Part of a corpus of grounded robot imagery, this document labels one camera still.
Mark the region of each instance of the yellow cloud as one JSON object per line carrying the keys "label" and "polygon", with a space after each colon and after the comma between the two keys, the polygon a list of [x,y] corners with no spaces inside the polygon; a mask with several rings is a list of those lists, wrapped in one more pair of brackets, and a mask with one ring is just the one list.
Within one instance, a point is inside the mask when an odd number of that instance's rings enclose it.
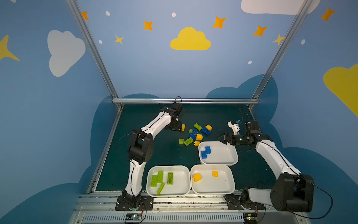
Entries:
{"label": "yellow cloud", "polygon": [[182,29],[178,38],[170,43],[170,47],[174,50],[203,51],[209,49],[210,46],[211,42],[205,38],[205,34],[192,27]]}
{"label": "yellow cloud", "polygon": [[358,64],[350,69],[331,68],[324,74],[323,81],[356,116],[358,116]]}

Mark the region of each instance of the black mounting plate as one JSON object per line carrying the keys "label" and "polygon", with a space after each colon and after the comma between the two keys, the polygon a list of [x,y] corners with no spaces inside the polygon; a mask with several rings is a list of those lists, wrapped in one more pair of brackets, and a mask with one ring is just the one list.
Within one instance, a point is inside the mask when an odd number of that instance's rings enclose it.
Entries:
{"label": "black mounting plate", "polygon": [[[225,196],[230,203],[227,203],[227,208],[229,210],[243,210],[240,204],[239,195],[226,195]],[[263,204],[257,203],[258,210],[264,210],[265,206]]]}
{"label": "black mounting plate", "polygon": [[[147,211],[153,210],[153,199],[154,199],[153,197],[146,196],[146,195],[145,196],[142,195],[140,197],[140,201],[144,203],[145,209]],[[122,195],[120,195],[117,198],[117,203],[116,203],[116,208],[115,208],[116,211],[130,211],[131,208],[132,208],[132,206],[129,206],[129,204],[124,201],[124,198]],[[143,205],[140,203],[137,211],[141,211],[142,209],[143,209]]]}

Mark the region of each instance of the blue connector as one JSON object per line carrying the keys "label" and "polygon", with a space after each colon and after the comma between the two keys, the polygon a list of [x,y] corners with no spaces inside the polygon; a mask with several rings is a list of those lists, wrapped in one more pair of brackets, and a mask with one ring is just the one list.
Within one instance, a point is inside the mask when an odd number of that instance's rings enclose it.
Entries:
{"label": "blue connector", "polygon": [[206,159],[206,158],[207,158],[205,151],[200,151],[200,153],[202,154],[202,159]]}
{"label": "blue connector", "polygon": [[204,132],[206,135],[210,134],[210,131],[206,127],[203,127],[202,132]]}
{"label": "blue connector", "polygon": [[195,136],[195,134],[193,134],[193,133],[189,133],[189,138],[192,138],[193,140],[195,140],[197,137]]}
{"label": "blue connector", "polygon": [[206,152],[206,154],[210,154],[210,153],[211,153],[210,146],[206,146],[206,147],[205,147],[205,152]]}

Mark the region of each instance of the white plastic bin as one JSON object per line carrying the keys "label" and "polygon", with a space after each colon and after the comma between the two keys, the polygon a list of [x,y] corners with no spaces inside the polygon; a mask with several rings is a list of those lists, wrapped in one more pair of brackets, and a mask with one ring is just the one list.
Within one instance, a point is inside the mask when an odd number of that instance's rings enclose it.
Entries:
{"label": "white plastic bin", "polygon": [[[213,170],[218,172],[217,177],[213,177]],[[195,182],[193,176],[197,173],[202,178]],[[193,191],[198,195],[226,195],[235,190],[234,177],[227,165],[195,165],[190,170],[190,180]]]}
{"label": "white plastic bin", "polygon": [[[206,146],[210,146],[211,153],[207,155],[206,159],[203,159],[200,151],[205,151]],[[225,145],[224,143],[218,141],[201,142],[198,149],[201,164],[224,164],[232,166],[237,164],[239,161],[235,146],[230,144]]]}
{"label": "white plastic bin", "polygon": [[[161,183],[152,187],[152,176],[163,171],[163,183],[165,183],[160,195],[157,194]],[[173,184],[167,184],[168,173],[173,173]],[[190,172],[185,166],[155,166],[152,167],[147,176],[147,193],[152,197],[184,196],[190,191]]]}

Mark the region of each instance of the green mat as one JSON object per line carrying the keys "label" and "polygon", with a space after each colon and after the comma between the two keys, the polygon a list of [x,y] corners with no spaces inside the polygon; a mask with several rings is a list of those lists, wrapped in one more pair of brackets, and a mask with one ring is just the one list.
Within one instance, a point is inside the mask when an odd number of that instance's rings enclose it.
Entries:
{"label": "green mat", "polygon": [[[100,176],[97,189],[124,190],[129,176],[129,155],[127,152],[129,136],[123,137],[118,145],[119,138],[129,134],[134,128],[142,128],[151,122],[159,113],[159,105],[125,105],[115,131],[111,147]],[[154,166],[184,165],[189,170],[192,166],[200,164],[198,147],[194,143],[189,146],[179,144],[179,138],[188,139],[189,129],[198,123],[205,127],[207,124],[213,127],[208,135],[202,133],[203,141],[216,141],[216,138],[224,132],[232,132],[227,123],[230,120],[247,121],[252,119],[246,105],[192,105],[184,104],[179,118],[185,124],[184,132],[176,132],[163,129],[154,139],[153,156],[147,162],[143,174],[142,189],[146,189],[147,174]],[[236,189],[244,187],[257,187],[257,182],[262,181],[267,188],[271,188],[276,178],[266,161],[258,154],[254,147],[236,147],[239,162],[230,167]]]}

